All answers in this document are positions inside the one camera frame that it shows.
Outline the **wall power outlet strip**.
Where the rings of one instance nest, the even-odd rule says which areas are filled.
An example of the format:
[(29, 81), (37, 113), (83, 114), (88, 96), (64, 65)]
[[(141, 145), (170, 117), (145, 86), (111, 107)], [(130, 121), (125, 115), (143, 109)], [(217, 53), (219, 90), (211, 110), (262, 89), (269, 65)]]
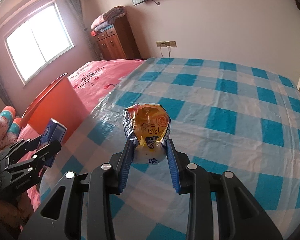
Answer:
[(171, 47), (176, 48), (177, 44), (175, 41), (157, 41), (156, 45), (158, 48)]

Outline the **pink floral bedspread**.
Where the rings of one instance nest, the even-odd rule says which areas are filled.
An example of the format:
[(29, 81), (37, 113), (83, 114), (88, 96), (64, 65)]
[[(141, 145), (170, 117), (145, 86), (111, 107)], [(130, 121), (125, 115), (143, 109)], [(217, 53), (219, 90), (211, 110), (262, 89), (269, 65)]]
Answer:
[(123, 147), (122, 113), (117, 112), (112, 117), (100, 115), (98, 104), (143, 62), (93, 61), (69, 76), (72, 88), (89, 115), (62, 147), (53, 167), (43, 178), (41, 190), (32, 187), (21, 195), (19, 210), (33, 212), (67, 171), (90, 172)]

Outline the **folded blankets stack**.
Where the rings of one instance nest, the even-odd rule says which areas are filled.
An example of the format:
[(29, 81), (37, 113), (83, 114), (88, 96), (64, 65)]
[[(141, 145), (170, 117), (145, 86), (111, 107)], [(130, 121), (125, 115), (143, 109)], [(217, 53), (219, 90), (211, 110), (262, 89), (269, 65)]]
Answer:
[(124, 6), (117, 6), (111, 8), (109, 11), (101, 14), (96, 18), (91, 24), (91, 36), (94, 37), (97, 35), (97, 32), (105, 27), (112, 25), (118, 18), (125, 16), (126, 9)]

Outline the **grey checkered curtain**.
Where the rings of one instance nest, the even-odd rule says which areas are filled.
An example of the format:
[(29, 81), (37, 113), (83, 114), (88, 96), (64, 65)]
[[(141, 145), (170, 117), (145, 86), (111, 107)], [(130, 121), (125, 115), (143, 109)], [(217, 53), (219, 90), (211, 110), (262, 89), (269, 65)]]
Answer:
[(98, 51), (97, 51), (94, 43), (91, 40), (91, 35), (88, 32), (88, 28), (86, 27), (84, 20), (83, 20), (81, 0), (65, 0), (65, 1), (84, 34), (85, 42), (89, 47), (89, 51), (90, 51), (90, 54), (91, 54), (93, 60), (94, 61), (100, 60)]

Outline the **orange blue snack packet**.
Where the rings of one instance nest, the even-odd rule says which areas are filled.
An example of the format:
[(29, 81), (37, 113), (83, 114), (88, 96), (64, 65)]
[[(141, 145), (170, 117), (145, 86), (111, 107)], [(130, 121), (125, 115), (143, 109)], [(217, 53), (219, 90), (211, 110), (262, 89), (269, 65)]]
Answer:
[(140, 103), (124, 109), (123, 128), (134, 145), (133, 163), (157, 165), (166, 158), (171, 118), (164, 107)]

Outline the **window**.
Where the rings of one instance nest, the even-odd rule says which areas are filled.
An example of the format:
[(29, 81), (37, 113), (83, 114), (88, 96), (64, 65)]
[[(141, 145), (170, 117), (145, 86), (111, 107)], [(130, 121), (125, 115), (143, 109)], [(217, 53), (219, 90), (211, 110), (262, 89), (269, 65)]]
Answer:
[(30, 13), (6, 35), (5, 43), (23, 84), (74, 47), (55, 1)]

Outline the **blue milk carton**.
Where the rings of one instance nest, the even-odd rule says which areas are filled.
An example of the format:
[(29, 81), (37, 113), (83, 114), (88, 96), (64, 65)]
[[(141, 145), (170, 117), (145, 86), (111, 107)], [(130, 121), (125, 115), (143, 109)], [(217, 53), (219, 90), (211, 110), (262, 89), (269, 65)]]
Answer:
[(62, 125), (60, 122), (57, 122), (55, 119), (50, 118), (36, 150), (38, 151), (54, 141), (62, 143), (66, 131), (67, 128), (64, 125)]

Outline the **orange plastic bucket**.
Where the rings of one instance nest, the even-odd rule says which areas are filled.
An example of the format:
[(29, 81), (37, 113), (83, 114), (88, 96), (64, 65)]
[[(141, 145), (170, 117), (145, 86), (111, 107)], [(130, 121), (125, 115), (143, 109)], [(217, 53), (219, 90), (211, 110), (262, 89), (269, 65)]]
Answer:
[(53, 118), (67, 128), (62, 140), (65, 143), (88, 115), (89, 111), (64, 73), (29, 105), (21, 118), (21, 127), (30, 125), (37, 133), (42, 134)]

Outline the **rolled colourful quilt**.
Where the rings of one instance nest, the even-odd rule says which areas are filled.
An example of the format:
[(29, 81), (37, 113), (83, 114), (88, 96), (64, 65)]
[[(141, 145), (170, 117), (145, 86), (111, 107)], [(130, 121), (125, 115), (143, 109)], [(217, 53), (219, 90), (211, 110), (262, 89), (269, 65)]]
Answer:
[(21, 118), (14, 107), (6, 106), (0, 113), (0, 151), (11, 146), (19, 137)]

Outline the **brown wooden cabinet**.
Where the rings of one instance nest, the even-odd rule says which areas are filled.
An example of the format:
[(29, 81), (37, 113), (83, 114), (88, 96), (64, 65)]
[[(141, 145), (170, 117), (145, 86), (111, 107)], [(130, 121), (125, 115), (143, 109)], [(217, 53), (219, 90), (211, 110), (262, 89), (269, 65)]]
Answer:
[(141, 59), (127, 16), (118, 18), (107, 30), (95, 36), (104, 60)]

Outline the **blue checkered plastic tablecloth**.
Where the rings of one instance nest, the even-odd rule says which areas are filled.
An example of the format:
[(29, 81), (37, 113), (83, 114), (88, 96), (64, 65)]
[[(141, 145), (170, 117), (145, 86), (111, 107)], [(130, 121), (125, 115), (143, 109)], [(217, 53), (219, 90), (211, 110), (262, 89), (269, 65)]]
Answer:
[(232, 171), (284, 239), (300, 224), (300, 93), (288, 78), (239, 64), (148, 59), (73, 133), (43, 176), (46, 198), (68, 171), (91, 172), (126, 143), (122, 115), (162, 105), (176, 150), (209, 172)]

